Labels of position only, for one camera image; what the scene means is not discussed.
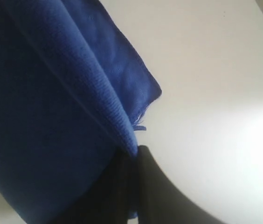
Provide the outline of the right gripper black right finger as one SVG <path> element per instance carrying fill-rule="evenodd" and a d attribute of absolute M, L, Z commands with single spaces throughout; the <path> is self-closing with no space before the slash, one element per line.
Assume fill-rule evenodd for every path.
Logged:
<path fill-rule="evenodd" d="M 137 169 L 140 224 L 222 223 L 176 188 L 146 146 L 138 147 Z"/>

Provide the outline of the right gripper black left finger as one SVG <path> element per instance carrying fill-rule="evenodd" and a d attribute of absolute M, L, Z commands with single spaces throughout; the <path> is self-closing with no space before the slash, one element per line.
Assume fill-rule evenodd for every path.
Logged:
<path fill-rule="evenodd" d="M 117 150 L 91 188 L 50 224 L 126 224 L 130 209 L 129 156 Z"/>

